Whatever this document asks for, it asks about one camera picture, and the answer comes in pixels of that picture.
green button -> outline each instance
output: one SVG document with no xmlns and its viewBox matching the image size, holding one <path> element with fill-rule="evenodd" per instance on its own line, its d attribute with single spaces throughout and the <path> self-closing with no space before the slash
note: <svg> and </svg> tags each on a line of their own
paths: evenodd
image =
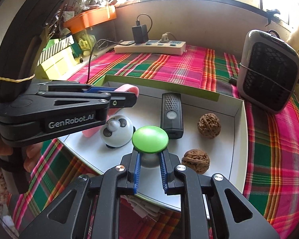
<svg viewBox="0 0 299 239">
<path fill-rule="evenodd" d="M 154 154 L 166 148 L 168 135 L 156 126 L 141 127 L 133 134 L 132 143 L 139 152 Z"/>
</svg>

blue gripper pad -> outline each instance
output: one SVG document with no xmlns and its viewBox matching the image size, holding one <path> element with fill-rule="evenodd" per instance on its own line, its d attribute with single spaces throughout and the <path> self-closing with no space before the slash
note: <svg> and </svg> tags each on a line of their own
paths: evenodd
<svg viewBox="0 0 299 239">
<path fill-rule="evenodd" d="M 140 174 L 141 174 L 141 157 L 140 153 L 137 154 L 135 170 L 134 170 L 134 194 L 137 193 L 138 183 L 140 182 Z"/>
<path fill-rule="evenodd" d="M 166 193 L 166 191 L 168 189 L 168 179 L 167 179 L 167 168 L 166 168 L 163 152 L 161 152 L 160 155 L 159 155 L 159 166 L 161 168 L 163 189 Z"/>
<path fill-rule="evenodd" d="M 111 87 L 92 87 L 85 91 L 85 93 L 98 93 L 99 91 L 104 91 L 104 92 L 113 92 L 115 91 L 116 88 L 111 88 Z"/>
</svg>

portable fan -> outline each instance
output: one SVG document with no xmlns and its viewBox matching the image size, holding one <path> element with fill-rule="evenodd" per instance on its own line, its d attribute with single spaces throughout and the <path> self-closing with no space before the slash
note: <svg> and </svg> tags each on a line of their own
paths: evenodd
<svg viewBox="0 0 299 239">
<path fill-rule="evenodd" d="M 288 103 L 299 76 L 299 56 L 283 40 L 260 30 L 245 40 L 237 88 L 240 95 L 277 114 Z"/>
</svg>

power adapter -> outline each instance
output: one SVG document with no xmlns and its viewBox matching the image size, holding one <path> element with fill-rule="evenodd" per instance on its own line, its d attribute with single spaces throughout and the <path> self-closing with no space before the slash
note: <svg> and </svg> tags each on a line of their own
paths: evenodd
<svg viewBox="0 0 299 239">
<path fill-rule="evenodd" d="M 136 26 L 132 27 L 133 38 L 136 44 L 148 42 L 149 36 L 147 34 L 146 25 L 141 25 L 140 21 L 136 21 Z"/>
</svg>

orange shelf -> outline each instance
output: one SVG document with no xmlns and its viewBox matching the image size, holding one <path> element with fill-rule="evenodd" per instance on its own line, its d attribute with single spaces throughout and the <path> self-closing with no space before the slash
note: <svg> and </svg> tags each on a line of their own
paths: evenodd
<svg viewBox="0 0 299 239">
<path fill-rule="evenodd" d="M 113 19 L 116 19 L 116 11 L 114 5 L 110 5 L 82 12 L 72 19 L 64 22 L 63 26 L 64 28 L 68 28 L 72 34 L 75 34 L 86 28 Z"/>
</svg>

